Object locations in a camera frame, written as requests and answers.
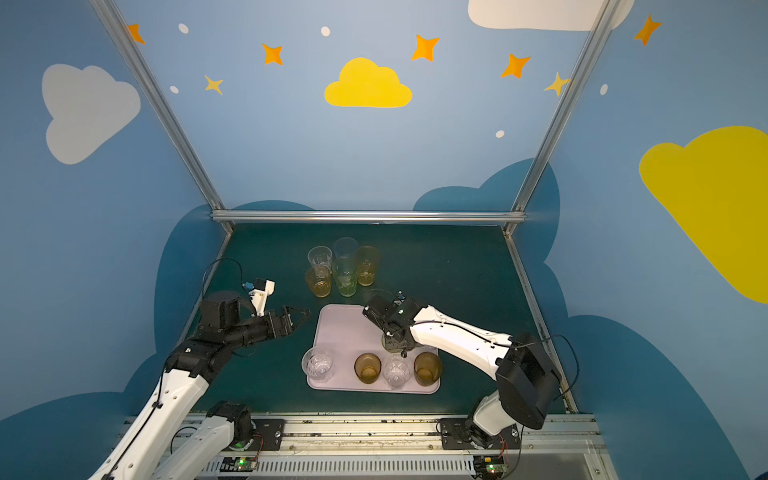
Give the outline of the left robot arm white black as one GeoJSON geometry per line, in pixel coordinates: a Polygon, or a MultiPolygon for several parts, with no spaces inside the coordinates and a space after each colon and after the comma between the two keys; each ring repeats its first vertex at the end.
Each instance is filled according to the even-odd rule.
{"type": "Polygon", "coordinates": [[[259,312],[234,291],[204,299],[190,338],[166,359],[157,386],[94,479],[149,479],[182,422],[236,350],[291,335],[310,318],[305,308],[285,306],[259,312]]]}

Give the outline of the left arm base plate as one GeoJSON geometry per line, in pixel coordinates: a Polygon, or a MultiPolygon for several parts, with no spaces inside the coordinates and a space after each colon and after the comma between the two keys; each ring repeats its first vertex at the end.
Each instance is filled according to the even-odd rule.
{"type": "Polygon", "coordinates": [[[234,438],[227,446],[227,451],[262,452],[280,449],[284,428],[284,419],[254,418],[247,426],[244,420],[235,422],[234,438]]]}

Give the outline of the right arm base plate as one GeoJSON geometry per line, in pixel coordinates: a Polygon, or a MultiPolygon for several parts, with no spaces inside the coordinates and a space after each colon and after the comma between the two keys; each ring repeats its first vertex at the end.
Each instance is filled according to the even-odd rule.
{"type": "Polygon", "coordinates": [[[443,450],[519,450],[521,433],[516,424],[489,435],[479,427],[470,426],[468,419],[442,418],[436,424],[443,450]]]}

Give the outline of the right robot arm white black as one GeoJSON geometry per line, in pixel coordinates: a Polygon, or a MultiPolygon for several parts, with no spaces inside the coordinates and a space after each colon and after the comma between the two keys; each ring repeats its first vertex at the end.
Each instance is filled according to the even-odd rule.
{"type": "Polygon", "coordinates": [[[475,327],[403,295],[389,300],[376,294],[362,314],[401,351],[433,347],[495,381],[496,390],[476,403],[460,428],[462,440],[476,447],[489,447],[513,425],[520,431],[542,429],[560,395],[562,375],[533,334],[513,336],[475,327]]]}

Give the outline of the orange short glass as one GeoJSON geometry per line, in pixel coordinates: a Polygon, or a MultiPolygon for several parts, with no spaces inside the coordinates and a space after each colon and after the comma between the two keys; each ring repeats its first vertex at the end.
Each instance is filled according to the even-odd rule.
{"type": "Polygon", "coordinates": [[[315,297],[325,298],[332,290],[332,272],[325,265],[310,267],[305,273],[305,282],[315,297]]]}

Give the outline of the tall orange glass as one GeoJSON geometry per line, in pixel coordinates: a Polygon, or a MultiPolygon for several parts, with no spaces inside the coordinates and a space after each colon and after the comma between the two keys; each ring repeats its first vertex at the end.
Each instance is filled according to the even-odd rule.
{"type": "Polygon", "coordinates": [[[380,264],[380,254],[375,247],[360,246],[356,252],[357,281],[360,286],[374,284],[380,264]]]}

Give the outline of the dark amber textured glass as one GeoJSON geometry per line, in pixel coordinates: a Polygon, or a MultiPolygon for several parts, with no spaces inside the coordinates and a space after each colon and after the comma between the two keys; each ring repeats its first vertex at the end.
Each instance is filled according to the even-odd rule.
{"type": "Polygon", "coordinates": [[[357,379],[364,384],[375,383],[381,373],[381,359],[370,352],[362,353],[354,362],[354,373],[357,379]]]}
{"type": "Polygon", "coordinates": [[[435,353],[424,351],[414,360],[414,378],[423,387],[435,384],[442,376],[443,363],[435,353]]]}

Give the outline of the clear faceted glass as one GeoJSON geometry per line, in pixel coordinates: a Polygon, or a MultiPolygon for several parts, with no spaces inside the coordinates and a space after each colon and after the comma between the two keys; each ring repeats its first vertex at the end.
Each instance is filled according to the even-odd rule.
{"type": "Polygon", "coordinates": [[[329,349],[313,347],[302,357],[302,370],[307,379],[314,383],[325,383],[334,372],[334,355],[329,349]]]}
{"type": "Polygon", "coordinates": [[[381,376],[392,390],[400,390],[411,378],[410,364],[400,355],[391,355],[383,363],[381,376]]]}
{"type": "Polygon", "coordinates": [[[315,246],[307,253],[312,270],[319,277],[332,274],[333,251],[327,246],[315,246]]]}

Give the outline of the small green glass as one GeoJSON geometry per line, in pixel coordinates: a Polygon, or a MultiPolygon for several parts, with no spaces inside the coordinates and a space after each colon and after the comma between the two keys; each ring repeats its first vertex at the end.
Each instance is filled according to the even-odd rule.
{"type": "Polygon", "coordinates": [[[408,343],[405,340],[398,340],[387,333],[382,335],[381,343],[382,347],[391,354],[406,355],[409,349],[408,343]]]}

